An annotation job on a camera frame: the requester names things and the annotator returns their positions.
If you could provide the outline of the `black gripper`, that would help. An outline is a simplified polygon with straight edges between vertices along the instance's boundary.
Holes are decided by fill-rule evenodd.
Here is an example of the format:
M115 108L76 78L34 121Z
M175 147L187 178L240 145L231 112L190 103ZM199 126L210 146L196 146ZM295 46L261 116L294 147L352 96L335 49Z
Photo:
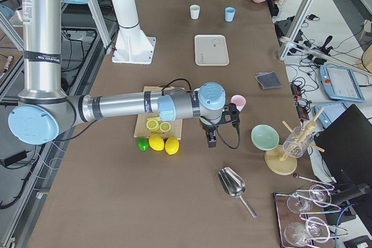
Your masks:
M202 126L202 129L205 131L206 139L207 139L207 142L208 142L208 147L209 148L216 147L217 126L207 118L202 118L201 119L201 126Z

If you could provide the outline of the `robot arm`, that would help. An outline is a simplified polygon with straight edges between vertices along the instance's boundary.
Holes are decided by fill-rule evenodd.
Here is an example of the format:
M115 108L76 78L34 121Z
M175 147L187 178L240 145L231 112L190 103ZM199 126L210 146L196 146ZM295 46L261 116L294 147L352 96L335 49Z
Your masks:
M215 82L196 91L175 88L114 96L67 95L60 84L63 1L22 0L24 90L8 117L15 137L41 145L81 123L144 113L158 113L163 121L198 118L207 134L221 124L226 93Z

